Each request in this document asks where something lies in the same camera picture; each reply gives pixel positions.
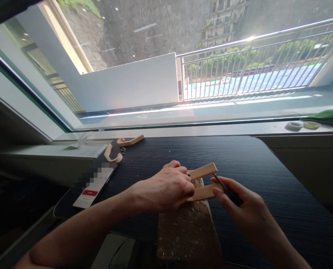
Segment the dark wooden table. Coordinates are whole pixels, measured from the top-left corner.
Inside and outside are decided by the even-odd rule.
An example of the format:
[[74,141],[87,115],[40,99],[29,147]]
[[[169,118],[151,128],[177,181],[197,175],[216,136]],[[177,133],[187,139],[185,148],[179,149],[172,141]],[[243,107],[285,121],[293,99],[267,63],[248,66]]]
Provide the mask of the dark wooden table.
[[[112,144],[114,156],[119,147]],[[292,245],[312,268],[333,268],[333,216],[261,140],[249,136],[159,137],[145,138],[126,149],[95,202],[153,176],[171,160],[180,161],[190,170],[214,162],[218,175],[233,178],[264,198]],[[106,162],[104,156],[98,162]],[[204,178],[204,184],[211,184],[210,177]],[[78,213],[80,209],[72,204],[79,193],[71,189],[56,206],[55,216],[68,219]],[[210,199],[209,204],[225,262],[272,268],[243,237],[219,202]],[[158,214],[125,219],[111,232],[157,243]]]

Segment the tape roll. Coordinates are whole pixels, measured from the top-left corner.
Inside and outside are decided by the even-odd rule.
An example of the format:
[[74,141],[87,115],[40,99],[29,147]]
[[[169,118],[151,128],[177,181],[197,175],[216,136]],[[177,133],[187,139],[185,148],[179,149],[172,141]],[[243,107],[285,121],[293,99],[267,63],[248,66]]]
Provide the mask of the tape roll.
[[304,125],[297,122],[289,122],[286,124],[285,128],[291,131],[299,131]]
[[314,121],[306,121],[304,126],[305,126],[306,128],[308,128],[308,129],[316,130],[316,129],[318,129],[319,127],[321,127],[321,124],[316,123],[316,122],[314,122]]

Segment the finger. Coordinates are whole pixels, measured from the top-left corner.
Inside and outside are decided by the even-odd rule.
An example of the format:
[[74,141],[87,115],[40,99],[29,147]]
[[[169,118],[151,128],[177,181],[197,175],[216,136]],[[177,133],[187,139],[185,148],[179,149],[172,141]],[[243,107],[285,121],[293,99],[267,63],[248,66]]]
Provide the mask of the finger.
[[213,188],[212,193],[219,200],[220,204],[226,209],[230,216],[233,216],[240,208],[235,205],[230,198],[219,188]]
[[185,185],[184,191],[185,191],[185,196],[186,196],[187,198],[189,198],[189,197],[193,197],[194,194],[195,194],[195,187],[194,187],[194,184],[191,183],[191,182],[187,182],[187,184]]
[[189,182],[192,181],[192,180],[190,179],[190,176],[188,176],[188,175],[183,175],[183,177],[184,177],[187,181],[189,181]]
[[[228,177],[222,177],[219,176],[219,179],[222,183],[224,183],[225,187],[232,189],[234,192],[236,192],[239,196],[245,196],[250,195],[251,191],[246,188],[245,186],[241,185],[239,182],[229,179]],[[218,183],[216,178],[212,177],[211,181],[214,183]]]
[[165,166],[170,166],[170,167],[179,167],[180,166],[180,162],[176,161],[176,160],[172,160],[170,163],[166,164]]
[[179,166],[179,167],[176,167],[175,169],[186,175],[187,169],[185,166]]

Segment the wooden piece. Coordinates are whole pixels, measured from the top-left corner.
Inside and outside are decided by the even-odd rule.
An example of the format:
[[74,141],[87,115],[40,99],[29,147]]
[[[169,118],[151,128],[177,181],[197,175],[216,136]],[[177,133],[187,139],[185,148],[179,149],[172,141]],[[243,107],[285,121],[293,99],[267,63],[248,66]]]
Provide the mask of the wooden piece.
[[218,188],[222,190],[222,187],[219,183],[214,183],[205,187],[197,188],[195,189],[195,194],[193,197],[188,198],[186,200],[187,202],[197,202],[201,200],[207,200],[210,198],[215,197],[215,195],[212,193],[213,188]]
[[207,164],[203,167],[200,167],[196,170],[191,171],[188,175],[190,175],[191,181],[196,179],[211,175],[212,173],[217,173],[218,169],[216,168],[214,163]]
[[[203,187],[203,179],[193,181]],[[177,210],[159,214],[157,257],[160,261],[204,264],[204,268],[223,264],[220,243],[207,200],[188,202]]]
[[118,153],[115,159],[111,159],[109,155],[111,153],[112,148],[113,148],[112,144],[109,144],[107,146],[106,151],[104,152],[104,156],[106,157],[107,161],[109,161],[110,163],[119,163],[123,159],[123,156],[120,153]]
[[137,143],[138,141],[142,140],[143,138],[144,138],[144,135],[142,135],[142,134],[129,141],[124,141],[124,138],[121,137],[117,140],[117,144],[118,144],[118,146],[130,146],[130,145],[133,145],[133,144]]

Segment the white wall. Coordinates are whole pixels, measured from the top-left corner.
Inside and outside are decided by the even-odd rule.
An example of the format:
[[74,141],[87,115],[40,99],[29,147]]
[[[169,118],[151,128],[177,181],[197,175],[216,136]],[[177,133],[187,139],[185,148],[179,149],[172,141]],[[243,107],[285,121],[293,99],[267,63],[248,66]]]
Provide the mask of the white wall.
[[333,55],[328,59],[325,66],[320,70],[310,87],[328,85],[333,81]]
[[38,6],[17,18],[87,112],[178,101],[175,53],[80,75]]

